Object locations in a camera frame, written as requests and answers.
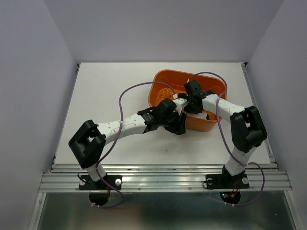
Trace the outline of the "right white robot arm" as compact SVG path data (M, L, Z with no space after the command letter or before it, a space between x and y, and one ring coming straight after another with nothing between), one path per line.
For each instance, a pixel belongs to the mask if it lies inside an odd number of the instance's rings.
M227 172L221 174L221 183L231 187L238 182L238 176L248 165L251 154L267 139L267 131L257 107L243 107L220 98L213 92L203 92L196 96L180 93L187 100L184 111L200 113L203 110L214 113L217 118L227 121L231 126L233 150L225 164Z

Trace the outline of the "white and green t-shirt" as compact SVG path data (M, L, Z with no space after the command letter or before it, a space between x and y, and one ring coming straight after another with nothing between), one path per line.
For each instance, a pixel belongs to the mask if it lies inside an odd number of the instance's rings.
M206 112L197 114L188 113L188 116L193 117L194 119L211 120L210 116Z

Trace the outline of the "orange plastic basket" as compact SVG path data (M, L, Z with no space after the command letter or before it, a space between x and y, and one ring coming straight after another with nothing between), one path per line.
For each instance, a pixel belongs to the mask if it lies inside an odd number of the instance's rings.
M203 110L200 97L192 98L192 95L186 92L184 85L192 76L192 73L170 69L158 72L153 80L164 82L169 86L160 83L152 84L148 103L150 107L158 106L163 99L172 99L172 91L174 90L178 96L183 96L189 101L189 104L184 108L184 112L187 114L186 129L207 132L217 123L217 117L213 112Z

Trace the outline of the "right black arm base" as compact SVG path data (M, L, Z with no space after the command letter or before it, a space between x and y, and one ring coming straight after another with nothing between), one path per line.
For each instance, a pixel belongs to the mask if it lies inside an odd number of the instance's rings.
M209 190L216 189L248 189L250 188L248 177L245 170L238 175L232 176L225 168L222 168L220 174L207 174L202 186Z

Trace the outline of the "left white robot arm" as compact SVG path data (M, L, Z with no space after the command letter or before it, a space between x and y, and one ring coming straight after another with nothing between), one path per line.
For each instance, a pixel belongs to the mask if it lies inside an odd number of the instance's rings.
M162 113L157 107L152 107L126 117L123 121L113 121L96 124L93 120L85 121L69 141L76 160L82 169L90 176L90 183L97 189L106 185L106 172L99 160L105 145L115 143L124 137L145 134L164 127L176 135L186 133L185 113L176 109Z

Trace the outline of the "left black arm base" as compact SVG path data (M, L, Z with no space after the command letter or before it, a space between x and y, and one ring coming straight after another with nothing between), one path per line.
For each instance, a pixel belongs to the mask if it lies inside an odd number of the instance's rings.
M112 188L108 188L107 185L103 181L101 181L101 179L99 179L97 182L93 181L88 174L83 174L83 175L77 174L77 177L79 179L79 190L81 191L113 190ZM106 175L104 180L115 189L121 190L121 185L122 185L121 175L119 174Z

